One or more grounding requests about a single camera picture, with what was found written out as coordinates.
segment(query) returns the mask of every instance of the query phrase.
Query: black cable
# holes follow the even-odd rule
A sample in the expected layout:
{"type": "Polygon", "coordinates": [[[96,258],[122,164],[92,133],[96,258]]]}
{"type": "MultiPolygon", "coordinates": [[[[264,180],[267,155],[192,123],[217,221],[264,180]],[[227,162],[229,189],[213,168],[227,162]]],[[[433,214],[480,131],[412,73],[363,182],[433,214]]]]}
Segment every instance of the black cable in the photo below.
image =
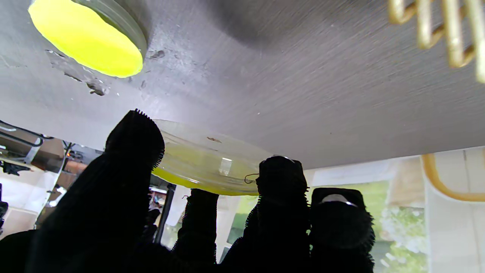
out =
{"type": "Polygon", "coordinates": [[[34,135],[34,136],[36,136],[36,137],[41,138],[41,139],[45,139],[45,140],[47,140],[47,139],[54,139],[54,137],[52,137],[52,136],[44,136],[44,135],[42,135],[42,134],[38,134],[38,133],[36,133],[36,132],[32,132],[32,131],[30,131],[30,130],[27,130],[27,129],[24,129],[24,128],[20,128],[20,127],[17,127],[17,126],[14,126],[14,125],[8,124],[8,123],[6,123],[6,122],[4,122],[4,121],[2,121],[2,120],[0,120],[0,123],[3,123],[3,124],[8,125],[8,126],[10,126],[10,127],[13,127],[13,128],[15,128],[15,129],[19,129],[19,130],[22,130],[22,131],[24,131],[24,132],[30,133],[30,134],[32,134],[32,135],[34,135]]]}

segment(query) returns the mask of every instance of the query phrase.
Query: gray metal surface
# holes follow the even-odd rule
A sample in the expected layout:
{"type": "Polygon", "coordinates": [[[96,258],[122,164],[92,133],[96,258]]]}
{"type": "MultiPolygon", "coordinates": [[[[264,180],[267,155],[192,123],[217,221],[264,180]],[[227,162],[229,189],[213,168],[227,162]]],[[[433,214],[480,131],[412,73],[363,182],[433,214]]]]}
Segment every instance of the gray metal surface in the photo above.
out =
{"type": "Polygon", "coordinates": [[[449,69],[443,41],[418,50],[385,0],[120,0],[149,37],[143,71],[79,81],[29,2],[0,3],[0,117],[17,126],[101,150],[138,107],[306,169],[485,145],[474,63],[449,69]]]}

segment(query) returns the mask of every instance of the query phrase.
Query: clear plastic lid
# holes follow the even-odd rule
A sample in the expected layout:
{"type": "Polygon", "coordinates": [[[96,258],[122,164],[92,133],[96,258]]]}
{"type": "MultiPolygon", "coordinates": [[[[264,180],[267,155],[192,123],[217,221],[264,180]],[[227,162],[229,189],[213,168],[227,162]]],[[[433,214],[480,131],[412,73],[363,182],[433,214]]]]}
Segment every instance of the clear plastic lid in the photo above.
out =
{"type": "Polygon", "coordinates": [[[259,163],[272,154],[233,139],[167,120],[155,120],[165,155],[153,173],[170,183],[223,195],[257,195],[259,163]]]}

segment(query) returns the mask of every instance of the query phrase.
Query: metal pole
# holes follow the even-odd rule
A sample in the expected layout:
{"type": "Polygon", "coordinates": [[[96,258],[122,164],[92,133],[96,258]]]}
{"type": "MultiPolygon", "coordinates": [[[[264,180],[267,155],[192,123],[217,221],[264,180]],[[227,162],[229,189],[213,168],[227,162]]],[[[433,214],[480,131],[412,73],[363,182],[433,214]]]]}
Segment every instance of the metal pole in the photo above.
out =
{"type": "Polygon", "coordinates": [[[172,200],[174,198],[175,185],[168,183],[167,186],[167,198],[163,205],[162,215],[160,215],[160,222],[158,223],[157,235],[155,236],[155,243],[162,243],[163,230],[165,228],[165,222],[167,222],[168,212],[172,206],[172,200]]]}

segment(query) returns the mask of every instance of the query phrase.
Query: yellow agar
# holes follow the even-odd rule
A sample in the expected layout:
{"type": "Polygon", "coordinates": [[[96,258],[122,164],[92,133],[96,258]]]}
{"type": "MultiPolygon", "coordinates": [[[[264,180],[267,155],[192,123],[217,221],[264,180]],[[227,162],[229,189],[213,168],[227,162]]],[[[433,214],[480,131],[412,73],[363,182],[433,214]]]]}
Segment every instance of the yellow agar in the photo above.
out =
{"type": "Polygon", "coordinates": [[[142,70],[138,48],[88,7],[71,0],[36,0],[29,14],[42,36],[88,68],[119,78],[142,70]]]}

